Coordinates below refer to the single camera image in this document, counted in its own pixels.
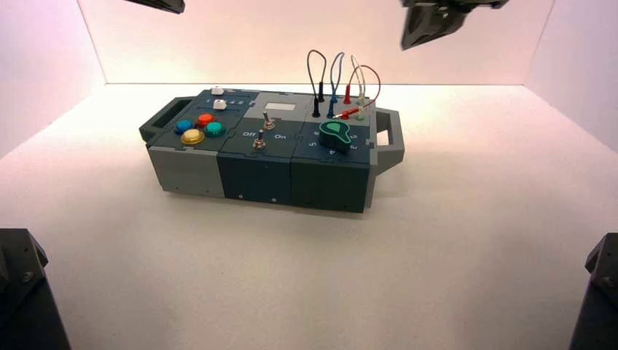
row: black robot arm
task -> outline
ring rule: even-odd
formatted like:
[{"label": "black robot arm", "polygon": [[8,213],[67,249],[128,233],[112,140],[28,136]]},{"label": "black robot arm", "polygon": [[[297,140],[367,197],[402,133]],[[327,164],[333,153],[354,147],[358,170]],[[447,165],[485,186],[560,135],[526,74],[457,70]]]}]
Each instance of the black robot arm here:
[{"label": "black robot arm", "polygon": [[478,6],[494,9],[509,0],[402,0],[408,8],[402,37],[402,49],[430,42],[455,33],[464,24],[466,16]]}]

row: push button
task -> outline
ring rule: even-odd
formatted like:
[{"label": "push button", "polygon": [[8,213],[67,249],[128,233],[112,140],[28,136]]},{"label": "push button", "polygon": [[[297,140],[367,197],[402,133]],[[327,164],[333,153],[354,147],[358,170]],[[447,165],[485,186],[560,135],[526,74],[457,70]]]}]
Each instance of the push button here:
[{"label": "push button", "polygon": [[202,131],[198,129],[189,129],[182,134],[180,141],[183,144],[199,144],[204,141],[204,138],[205,136]]},{"label": "push button", "polygon": [[220,122],[210,122],[206,126],[206,135],[208,137],[219,137],[225,133],[225,128]]},{"label": "push button", "polygon": [[195,123],[195,127],[204,129],[209,123],[212,123],[213,121],[214,116],[212,114],[202,114],[197,118],[197,123]]},{"label": "push button", "polygon": [[176,123],[176,130],[174,132],[176,135],[182,135],[185,131],[193,128],[193,123],[189,120],[180,120]]}]

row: blue cable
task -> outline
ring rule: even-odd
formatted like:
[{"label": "blue cable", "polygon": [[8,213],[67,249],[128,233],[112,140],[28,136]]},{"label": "blue cable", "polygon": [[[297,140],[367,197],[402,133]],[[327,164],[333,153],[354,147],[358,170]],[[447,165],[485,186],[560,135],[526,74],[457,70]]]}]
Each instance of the blue cable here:
[{"label": "blue cable", "polygon": [[[331,99],[334,101],[334,103],[337,103],[337,89],[339,88],[339,82],[341,81],[341,65],[343,64],[344,56],[345,56],[345,53],[343,51],[339,52],[335,56],[335,59],[332,61],[332,64],[330,65],[330,86],[332,88]],[[335,86],[335,83],[332,81],[332,69],[335,67],[335,62],[337,62],[337,58],[339,58],[339,76],[337,77],[337,86]]]}]

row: white wall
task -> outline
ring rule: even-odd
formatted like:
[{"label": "white wall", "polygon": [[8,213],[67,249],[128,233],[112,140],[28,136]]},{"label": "white wall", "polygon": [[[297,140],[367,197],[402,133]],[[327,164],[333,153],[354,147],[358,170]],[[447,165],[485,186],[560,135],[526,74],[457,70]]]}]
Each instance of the white wall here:
[{"label": "white wall", "polygon": [[556,0],[526,86],[618,151],[618,1]]},{"label": "white wall", "polygon": [[2,157],[105,80],[77,0],[0,6]]},{"label": "white wall", "polygon": [[552,4],[478,9],[459,32],[402,52],[399,0],[186,0],[182,15],[79,2],[110,83],[305,83],[315,47],[355,53],[389,83],[522,84]]}]

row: green knob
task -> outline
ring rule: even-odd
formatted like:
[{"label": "green knob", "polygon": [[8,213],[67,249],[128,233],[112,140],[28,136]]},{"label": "green knob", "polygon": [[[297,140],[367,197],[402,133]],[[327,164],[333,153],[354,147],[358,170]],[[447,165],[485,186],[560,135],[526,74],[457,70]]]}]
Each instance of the green knob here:
[{"label": "green knob", "polygon": [[350,126],[339,120],[320,124],[320,145],[347,153],[350,150]]}]

